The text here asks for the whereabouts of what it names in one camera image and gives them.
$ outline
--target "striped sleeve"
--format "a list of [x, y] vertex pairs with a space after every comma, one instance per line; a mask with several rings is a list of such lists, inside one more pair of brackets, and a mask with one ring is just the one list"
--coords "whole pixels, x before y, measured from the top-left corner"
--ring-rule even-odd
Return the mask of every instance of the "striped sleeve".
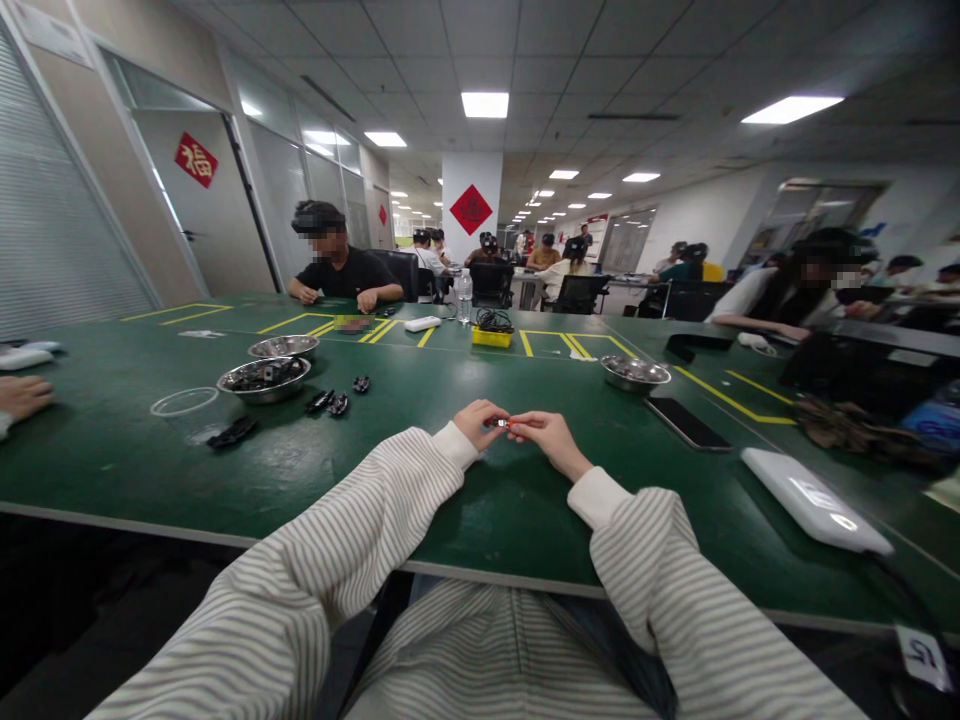
[[676, 493], [620, 502], [590, 552], [631, 636], [663, 658], [678, 717], [865, 717], [700, 554]]
[[224, 570], [157, 656], [89, 717], [311, 717], [332, 633], [410, 556], [474, 459], [452, 423], [436, 438], [410, 429], [385, 440]]

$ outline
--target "black phone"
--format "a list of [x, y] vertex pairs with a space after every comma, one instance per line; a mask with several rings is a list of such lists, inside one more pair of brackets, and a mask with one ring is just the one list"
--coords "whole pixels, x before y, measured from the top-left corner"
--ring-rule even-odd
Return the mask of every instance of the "black phone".
[[696, 450], [730, 452], [733, 445], [707, 427], [702, 420], [673, 398], [647, 398], [647, 405], [660, 419]]

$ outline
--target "black t-shirt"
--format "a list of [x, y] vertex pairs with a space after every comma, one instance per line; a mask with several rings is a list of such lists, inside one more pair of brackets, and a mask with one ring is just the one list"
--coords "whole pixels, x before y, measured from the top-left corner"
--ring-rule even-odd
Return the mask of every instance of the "black t-shirt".
[[364, 290], [384, 285], [399, 285], [386, 264], [375, 254], [350, 247], [346, 264], [335, 270], [327, 260], [312, 262], [297, 275], [297, 280], [327, 297], [355, 298]]

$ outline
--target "number tag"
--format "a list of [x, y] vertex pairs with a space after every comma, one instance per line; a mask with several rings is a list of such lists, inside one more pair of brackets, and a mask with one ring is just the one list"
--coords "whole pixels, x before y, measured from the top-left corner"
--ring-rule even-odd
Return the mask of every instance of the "number tag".
[[930, 683], [941, 692], [951, 692], [947, 664], [940, 645], [932, 635], [897, 625], [897, 638], [907, 672], [918, 680]]

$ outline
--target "metal bowl with parts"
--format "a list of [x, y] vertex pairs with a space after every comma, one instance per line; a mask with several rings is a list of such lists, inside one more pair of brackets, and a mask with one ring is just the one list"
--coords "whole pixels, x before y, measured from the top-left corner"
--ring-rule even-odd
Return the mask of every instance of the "metal bowl with parts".
[[[285, 361], [293, 365], [285, 373], [284, 379], [272, 383], [264, 378], [265, 368], [276, 367]], [[224, 373], [217, 381], [217, 389], [236, 395], [247, 405], [271, 405], [283, 402], [300, 392], [308, 372], [310, 361], [302, 357], [262, 358]], [[257, 385], [261, 387], [245, 389]]]
[[302, 357], [313, 360], [319, 344], [320, 340], [312, 335], [281, 335], [254, 343], [247, 349], [247, 354], [260, 358]]
[[649, 395], [654, 388], [670, 382], [670, 372], [657, 363], [638, 360], [626, 355], [606, 355], [600, 358], [607, 382], [626, 392]]

